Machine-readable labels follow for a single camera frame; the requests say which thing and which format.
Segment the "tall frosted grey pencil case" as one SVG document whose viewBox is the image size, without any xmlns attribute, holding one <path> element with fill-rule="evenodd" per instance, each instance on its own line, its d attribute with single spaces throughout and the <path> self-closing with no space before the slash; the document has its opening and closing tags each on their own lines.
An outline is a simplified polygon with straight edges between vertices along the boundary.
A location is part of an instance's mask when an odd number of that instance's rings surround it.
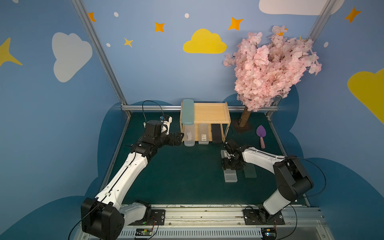
<svg viewBox="0 0 384 240">
<path fill-rule="evenodd" d="M 237 172 L 229 167 L 228 162 L 230 159 L 226 150 L 221 150 L 221 158 L 225 183 L 236 183 L 238 181 Z"/>
</svg>

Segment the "dark green pencil case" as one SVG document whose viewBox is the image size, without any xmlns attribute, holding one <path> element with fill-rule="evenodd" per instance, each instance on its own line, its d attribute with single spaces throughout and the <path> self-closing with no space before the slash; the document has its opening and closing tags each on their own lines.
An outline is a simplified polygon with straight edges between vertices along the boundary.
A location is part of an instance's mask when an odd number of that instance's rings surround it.
<svg viewBox="0 0 384 240">
<path fill-rule="evenodd" d="M 244 166 L 244 174 L 245 174 L 245 178 L 247 179 L 257 178 L 256 168 L 253 164 L 246 164 Z"/>
</svg>

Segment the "frosted pencil case with label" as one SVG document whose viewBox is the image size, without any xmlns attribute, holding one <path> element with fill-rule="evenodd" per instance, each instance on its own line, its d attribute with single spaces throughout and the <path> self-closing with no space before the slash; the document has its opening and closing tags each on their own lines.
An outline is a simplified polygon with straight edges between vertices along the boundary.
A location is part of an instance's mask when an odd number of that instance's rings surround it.
<svg viewBox="0 0 384 240">
<path fill-rule="evenodd" d="M 199 124 L 199 145 L 209 144 L 209 125 Z"/>
</svg>

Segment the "teal pencil case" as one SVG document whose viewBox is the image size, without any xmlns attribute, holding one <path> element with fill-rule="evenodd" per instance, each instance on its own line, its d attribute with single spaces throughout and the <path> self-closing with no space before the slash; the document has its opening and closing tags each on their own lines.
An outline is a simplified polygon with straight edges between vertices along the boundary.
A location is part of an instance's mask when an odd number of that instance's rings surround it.
<svg viewBox="0 0 384 240">
<path fill-rule="evenodd" d="M 184 99 L 182 104 L 182 124 L 191 126 L 195 123 L 195 102 L 191 99 Z"/>
</svg>

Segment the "clear rounded pencil case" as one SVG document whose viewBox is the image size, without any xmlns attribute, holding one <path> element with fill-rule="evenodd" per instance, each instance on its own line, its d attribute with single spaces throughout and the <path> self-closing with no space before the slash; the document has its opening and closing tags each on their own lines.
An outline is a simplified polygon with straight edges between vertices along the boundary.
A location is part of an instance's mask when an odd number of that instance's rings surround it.
<svg viewBox="0 0 384 240">
<path fill-rule="evenodd" d="M 196 142 L 195 125 L 184 125 L 184 144 L 186 147 L 193 147 Z"/>
</svg>

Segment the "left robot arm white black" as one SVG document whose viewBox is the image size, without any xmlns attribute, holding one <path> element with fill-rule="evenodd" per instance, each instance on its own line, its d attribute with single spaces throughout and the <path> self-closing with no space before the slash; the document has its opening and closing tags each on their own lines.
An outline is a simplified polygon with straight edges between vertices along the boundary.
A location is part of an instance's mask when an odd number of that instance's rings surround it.
<svg viewBox="0 0 384 240">
<path fill-rule="evenodd" d="M 130 224 L 149 224 L 151 205 L 137 201 L 123 206 L 123 200 L 141 171 L 163 146 L 179 146 L 183 133 L 170 133 L 172 117 L 148 121 L 143 135 L 135 142 L 120 170 L 96 195 L 81 205 L 82 231 L 101 240 L 115 240 Z"/>
</svg>

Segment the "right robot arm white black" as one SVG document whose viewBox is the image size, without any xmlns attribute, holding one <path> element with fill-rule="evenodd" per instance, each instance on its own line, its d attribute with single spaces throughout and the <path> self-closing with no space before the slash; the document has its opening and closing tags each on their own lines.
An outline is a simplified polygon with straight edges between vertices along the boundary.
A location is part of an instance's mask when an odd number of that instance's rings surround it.
<svg viewBox="0 0 384 240">
<path fill-rule="evenodd" d="M 257 221 L 271 224 L 281 210 L 314 187 L 314 182 L 299 158 L 270 154 L 254 147 L 239 147 L 233 140 L 224 143 L 223 168 L 242 170 L 245 163 L 275 175 L 277 190 L 257 210 Z"/>
</svg>

